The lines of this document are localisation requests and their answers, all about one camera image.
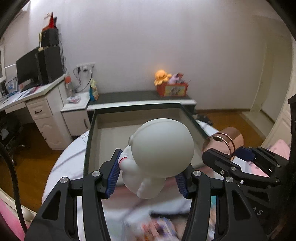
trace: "astronaut figurine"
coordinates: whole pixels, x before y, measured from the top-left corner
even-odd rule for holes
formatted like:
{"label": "astronaut figurine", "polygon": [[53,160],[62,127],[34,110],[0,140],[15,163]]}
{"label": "astronaut figurine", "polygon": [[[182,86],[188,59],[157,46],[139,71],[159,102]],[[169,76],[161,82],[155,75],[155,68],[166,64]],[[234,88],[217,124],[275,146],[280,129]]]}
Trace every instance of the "astronaut figurine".
{"label": "astronaut figurine", "polygon": [[185,125],[171,119],[154,119],[130,136],[118,162],[126,187],[139,198],[156,197],[165,179],[186,169],[194,142]]}

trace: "plastic bottle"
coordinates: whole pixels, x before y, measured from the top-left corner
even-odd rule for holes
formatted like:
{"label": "plastic bottle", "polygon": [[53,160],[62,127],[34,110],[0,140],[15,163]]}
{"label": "plastic bottle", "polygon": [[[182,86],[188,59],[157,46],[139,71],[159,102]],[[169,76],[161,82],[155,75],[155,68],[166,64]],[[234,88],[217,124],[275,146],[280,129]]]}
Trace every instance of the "plastic bottle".
{"label": "plastic bottle", "polygon": [[67,97],[75,97],[75,91],[74,91],[74,87],[73,87],[70,76],[67,76],[65,78],[65,84],[66,84]]}

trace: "red box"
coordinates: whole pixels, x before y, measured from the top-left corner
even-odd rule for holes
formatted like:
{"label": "red box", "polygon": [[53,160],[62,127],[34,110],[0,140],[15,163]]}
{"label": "red box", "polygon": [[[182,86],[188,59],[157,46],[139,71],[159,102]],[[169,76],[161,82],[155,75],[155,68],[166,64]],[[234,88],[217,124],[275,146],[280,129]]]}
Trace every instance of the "red box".
{"label": "red box", "polygon": [[168,96],[174,96],[174,97],[184,97],[186,96],[188,84],[182,83],[182,84],[167,84],[162,83],[161,85],[157,86],[157,92],[161,97],[168,97]]}

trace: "drawer handle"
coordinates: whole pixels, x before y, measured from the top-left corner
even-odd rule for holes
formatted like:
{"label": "drawer handle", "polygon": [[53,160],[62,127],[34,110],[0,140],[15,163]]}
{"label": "drawer handle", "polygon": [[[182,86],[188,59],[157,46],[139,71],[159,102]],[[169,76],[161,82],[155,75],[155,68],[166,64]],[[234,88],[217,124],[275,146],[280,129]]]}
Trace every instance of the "drawer handle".
{"label": "drawer handle", "polygon": [[85,126],[86,129],[88,129],[85,119],[84,119],[84,126]]}
{"label": "drawer handle", "polygon": [[42,110],[40,110],[39,112],[34,111],[34,114],[39,114],[40,112],[42,112]]}

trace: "computer tower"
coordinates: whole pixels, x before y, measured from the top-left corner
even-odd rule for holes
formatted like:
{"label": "computer tower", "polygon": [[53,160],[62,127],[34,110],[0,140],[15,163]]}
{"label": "computer tower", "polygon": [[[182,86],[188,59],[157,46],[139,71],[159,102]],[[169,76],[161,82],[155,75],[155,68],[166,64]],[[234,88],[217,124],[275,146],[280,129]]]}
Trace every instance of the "computer tower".
{"label": "computer tower", "polygon": [[59,45],[59,30],[57,28],[49,28],[41,34],[41,47]]}
{"label": "computer tower", "polygon": [[59,46],[44,48],[36,54],[38,80],[42,85],[55,81],[63,75]]}

